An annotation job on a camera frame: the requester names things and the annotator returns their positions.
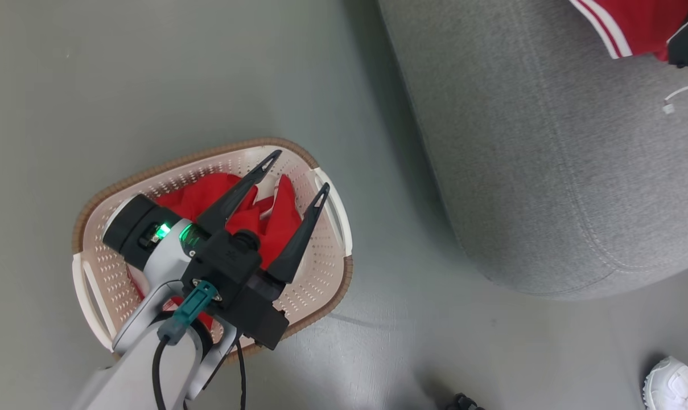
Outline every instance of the red clothing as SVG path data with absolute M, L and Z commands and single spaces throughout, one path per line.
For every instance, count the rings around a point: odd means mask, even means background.
M 688 0 L 570 0 L 612 58 L 652 52 L 667 60 L 667 42 L 688 17 Z
M 156 199 L 162 207 L 173 210 L 182 218 L 196 222 L 201 213 L 232 188 L 240 177 L 232 174 L 211 174 L 183 189 L 162 195 Z M 240 206 L 227 221 L 225 229 L 236 233 L 241 229 L 254 232 L 260 238 L 258 252 L 263 258 L 261 268 L 265 269 L 273 262 L 300 225 L 300 215 L 296 210 L 296 192 L 291 179 L 281 176 L 275 198 L 268 197 L 255 202 L 258 187 L 253 187 Z M 270 210 L 269 218 L 261 215 Z

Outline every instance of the green led light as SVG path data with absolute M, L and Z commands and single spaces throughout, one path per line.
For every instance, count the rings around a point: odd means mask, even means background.
M 187 234 L 189 233 L 189 229 L 192 227 L 192 224 L 189 224 L 188 226 L 185 226 L 185 228 L 182 230 L 182 233 L 179 234 L 179 240 L 180 241 L 185 241 L 187 240 Z
M 164 237 L 167 236 L 169 231 L 172 231 L 172 229 L 169 226 L 167 226 L 166 223 L 162 223 L 162 225 L 160 225 L 159 228 L 156 229 L 156 233 L 154 235 L 156 235 L 159 239 L 164 239 Z

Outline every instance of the white sneaker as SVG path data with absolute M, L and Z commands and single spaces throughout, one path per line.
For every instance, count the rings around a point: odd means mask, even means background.
M 663 359 L 645 379 L 642 397 L 648 410 L 688 410 L 688 366 Z

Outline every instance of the black shoe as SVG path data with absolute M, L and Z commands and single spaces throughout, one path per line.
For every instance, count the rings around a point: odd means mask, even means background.
M 452 400 L 452 403 L 445 406 L 444 410 L 485 410 L 482 407 L 478 407 L 478 403 L 474 402 L 468 396 L 459 393 L 456 394 Z

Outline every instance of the laundry basket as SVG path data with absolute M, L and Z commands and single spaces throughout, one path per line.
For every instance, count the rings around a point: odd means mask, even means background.
M 344 297 L 353 273 L 352 237 L 344 205 L 331 180 L 303 148 L 280 138 L 260 138 L 201 151 L 124 179 L 96 194 L 84 207 L 73 230 L 73 282 L 81 310 L 94 335 L 112 351 L 112 340 L 141 303 L 123 257 L 102 243 L 102 229 L 123 200 L 135 194 L 157 198 L 208 174 L 244 175 L 273 150 L 281 156 L 258 185 L 273 194 L 281 174 L 291 178 L 296 207 L 303 212 L 325 182 L 331 185 L 325 212 L 318 220 L 296 278 L 274 302 L 291 322 L 289 337 L 325 316 Z M 213 340 L 221 326 L 213 325 Z M 246 354 L 259 350 L 251 339 L 240 340 Z

